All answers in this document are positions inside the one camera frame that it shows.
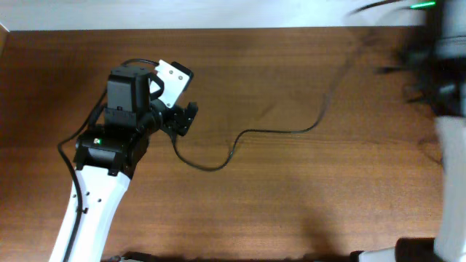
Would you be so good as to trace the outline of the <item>black cable white-tipped plug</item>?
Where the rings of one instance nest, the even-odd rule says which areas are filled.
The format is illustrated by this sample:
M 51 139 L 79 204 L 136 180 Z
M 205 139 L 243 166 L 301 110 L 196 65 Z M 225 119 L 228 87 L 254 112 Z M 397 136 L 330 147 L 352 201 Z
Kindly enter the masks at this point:
M 330 108 L 331 105 L 331 100 L 333 97 L 333 94 L 335 93 L 337 87 L 342 83 L 344 80 L 344 77 L 347 75 L 347 73 L 350 71 L 350 69 L 354 66 L 356 60 L 358 59 L 360 55 L 358 53 L 355 53 L 353 55 L 350 55 L 344 62 L 344 64 L 341 66 L 341 68 L 336 72 L 336 76 L 333 80 L 331 80 L 329 88 L 327 93 L 324 94 L 323 96 L 323 101 L 320 106 L 319 113 L 316 117 L 316 120 L 313 121 L 313 123 L 302 130 L 265 130 L 265 129 L 246 129 L 238 133 L 236 138 L 234 139 L 234 142 L 232 144 L 232 147 L 229 149 L 229 153 L 227 154 L 224 162 L 216 167 L 208 167 L 204 166 L 201 164 L 194 163 L 192 161 L 189 161 L 187 158 L 181 155 L 180 151 L 178 150 L 177 142 L 178 142 L 178 136 L 177 135 L 172 135 L 170 137 L 170 142 L 172 144 L 173 150 L 175 155 L 184 163 L 187 164 L 190 167 L 193 167 L 196 170 L 200 170 L 203 172 L 218 172 L 219 170 L 224 169 L 228 163 L 231 162 L 234 153 L 236 151 L 237 145 L 240 142 L 240 139 L 243 135 L 246 135 L 248 133 L 261 133 L 261 134 L 274 134 L 274 135 L 300 135 L 304 134 L 307 132 L 312 131 L 314 128 L 316 128 L 321 121 L 324 119 L 328 109 Z

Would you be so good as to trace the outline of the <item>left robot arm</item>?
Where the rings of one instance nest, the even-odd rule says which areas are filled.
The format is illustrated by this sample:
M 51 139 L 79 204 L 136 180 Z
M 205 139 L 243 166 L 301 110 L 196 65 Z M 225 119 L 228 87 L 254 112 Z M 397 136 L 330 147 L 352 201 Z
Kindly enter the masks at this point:
M 152 134 L 184 136 L 197 105 L 177 100 L 194 74 L 160 60 L 149 70 L 133 61 L 111 70 L 106 89 L 77 134 L 66 160 L 72 188 L 51 261 L 99 261 L 114 214 Z

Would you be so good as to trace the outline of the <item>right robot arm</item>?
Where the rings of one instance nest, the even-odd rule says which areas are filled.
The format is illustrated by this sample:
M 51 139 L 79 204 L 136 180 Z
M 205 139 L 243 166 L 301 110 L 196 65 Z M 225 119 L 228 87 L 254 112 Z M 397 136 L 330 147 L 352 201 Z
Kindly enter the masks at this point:
M 434 238 L 400 238 L 394 247 L 355 251 L 351 261 L 465 260 L 465 2 L 419 1 L 425 22 L 398 57 L 419 80 L 418 101 L 435 114 L 442 149 L 443 214 Z

